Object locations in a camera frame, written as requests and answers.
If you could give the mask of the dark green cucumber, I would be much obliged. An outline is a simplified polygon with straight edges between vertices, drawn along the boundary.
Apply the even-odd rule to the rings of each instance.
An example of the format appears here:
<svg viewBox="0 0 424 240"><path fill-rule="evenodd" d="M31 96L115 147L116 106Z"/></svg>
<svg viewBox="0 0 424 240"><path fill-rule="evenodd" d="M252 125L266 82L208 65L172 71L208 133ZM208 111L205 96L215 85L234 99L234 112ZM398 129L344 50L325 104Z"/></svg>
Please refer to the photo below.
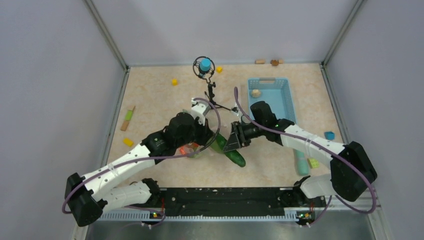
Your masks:
<svg viewBox="0 0 424 240"><path fill-rule="evenodd" d="M219 133L216 136L214 142L210 145L210 147L218 154L224 154L234 164L238 165L241 168L244 168L246 166L246 160L244 159L244 157L237 150L224 152L224 147L226 146L226 144L227 139Z"/></svg>

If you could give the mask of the smooth orange carrot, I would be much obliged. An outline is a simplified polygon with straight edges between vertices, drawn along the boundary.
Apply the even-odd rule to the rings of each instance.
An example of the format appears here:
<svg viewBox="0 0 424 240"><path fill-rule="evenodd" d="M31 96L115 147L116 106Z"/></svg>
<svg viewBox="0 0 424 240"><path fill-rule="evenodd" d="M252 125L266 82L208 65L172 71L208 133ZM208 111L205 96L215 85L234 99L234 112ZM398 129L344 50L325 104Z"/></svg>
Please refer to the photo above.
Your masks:
<svg viewBox="0 0 424 240"><path fill-rule="evenodd" d="M189 153L197 151L198 148L199 148L198 145L184 145L184 146L179 148L179 152L180 152L181 155L188 156Z"/></svg>

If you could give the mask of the clear pink zip top bag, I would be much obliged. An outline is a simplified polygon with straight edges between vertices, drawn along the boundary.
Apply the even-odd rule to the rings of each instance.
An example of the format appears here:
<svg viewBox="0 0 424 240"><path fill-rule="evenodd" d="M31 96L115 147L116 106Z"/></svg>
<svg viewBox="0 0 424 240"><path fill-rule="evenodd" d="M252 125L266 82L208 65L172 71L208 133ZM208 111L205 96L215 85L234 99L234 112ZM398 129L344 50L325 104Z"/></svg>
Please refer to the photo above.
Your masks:
<svg viewBox="0 0 424 240"><path fill-rule="evenodd" d="M179 153L188 158L198 158L202 154L201 152L206 149L211 149L217 154L223 154L224 144L227 140L221 134L222 120L220 114L216 114L218 110L206 103L197 103L190 110L183 109L182 112L191 114L200 130L196 131L195 140L178 149ZM209 112L216 114L217 126L215 129L210 128L210 122L207 118Z"/></svg>

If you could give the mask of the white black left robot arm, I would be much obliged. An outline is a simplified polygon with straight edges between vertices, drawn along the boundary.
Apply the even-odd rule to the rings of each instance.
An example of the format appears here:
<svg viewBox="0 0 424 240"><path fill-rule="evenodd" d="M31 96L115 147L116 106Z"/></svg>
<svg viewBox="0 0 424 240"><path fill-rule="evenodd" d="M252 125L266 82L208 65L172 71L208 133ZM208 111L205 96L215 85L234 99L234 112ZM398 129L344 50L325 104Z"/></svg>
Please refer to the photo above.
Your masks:
<svg viewBox="0 0 424 240"><path fill-rule="evenodd" d="M62 212L71 214L79 227L94 223L100 216L116 208L132 204L154 207L160 202L159 187L145 180L135 187L119 187L134 174L175 159L178 148L196 143L209 147L216 137L209 123L180 112L163 129L149 134L132 150L107 166L83 175L77 172L66 179Z"/></svg>

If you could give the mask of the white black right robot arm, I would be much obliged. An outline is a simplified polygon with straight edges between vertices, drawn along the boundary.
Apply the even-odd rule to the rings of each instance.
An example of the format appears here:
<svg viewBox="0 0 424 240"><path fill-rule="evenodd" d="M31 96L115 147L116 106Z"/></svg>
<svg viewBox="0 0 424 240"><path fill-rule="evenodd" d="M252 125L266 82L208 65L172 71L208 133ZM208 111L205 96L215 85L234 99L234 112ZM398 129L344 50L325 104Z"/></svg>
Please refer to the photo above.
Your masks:
<svg viewBox="0 0 424 240"><path fill-rule="evenodd" d="M231 133L223 152L250 145L251 140L266 137L270 142L305 153L330 170L329 174L307 176L298 181L293 200L307 206L313 198L337 195L346 201L356 201L378 177L365 149L358 142L334 142L311 134L293 121L278 119L265 101L250 106L254 122L232 122Z"/></svg>

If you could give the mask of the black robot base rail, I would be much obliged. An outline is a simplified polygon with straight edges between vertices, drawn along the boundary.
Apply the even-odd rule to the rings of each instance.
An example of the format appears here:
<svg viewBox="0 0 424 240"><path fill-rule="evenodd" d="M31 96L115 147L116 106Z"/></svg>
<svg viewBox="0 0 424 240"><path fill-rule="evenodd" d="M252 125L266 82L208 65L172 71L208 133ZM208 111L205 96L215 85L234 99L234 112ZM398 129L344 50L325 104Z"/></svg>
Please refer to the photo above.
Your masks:
<svg viewBox="0 0 424 240"><path fill-rule="evenodd" d="M306 198L292 187L169 187L136 207L163 210L169 217L274 217L289 208L315 210L327 203L324 197Z"/></svg>

